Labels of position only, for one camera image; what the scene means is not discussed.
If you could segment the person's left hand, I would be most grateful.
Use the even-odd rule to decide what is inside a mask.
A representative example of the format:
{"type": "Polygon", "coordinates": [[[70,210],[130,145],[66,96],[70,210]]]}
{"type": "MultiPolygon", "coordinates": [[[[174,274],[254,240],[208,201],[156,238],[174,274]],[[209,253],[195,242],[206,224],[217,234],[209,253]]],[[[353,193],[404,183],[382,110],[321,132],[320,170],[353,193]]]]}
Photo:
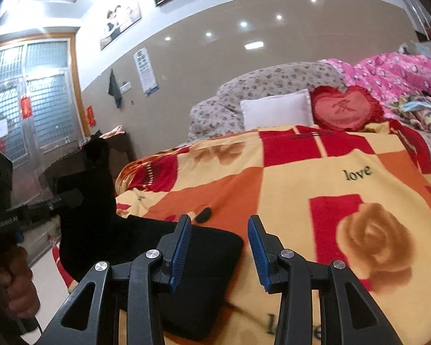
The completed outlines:
{"type": "Polygon", "coordinates": [[[14,246],[0,266],[0,307],[10,315],[28,319],[40,309],[32,271],[27,264],[27,251],[14,246]]]}

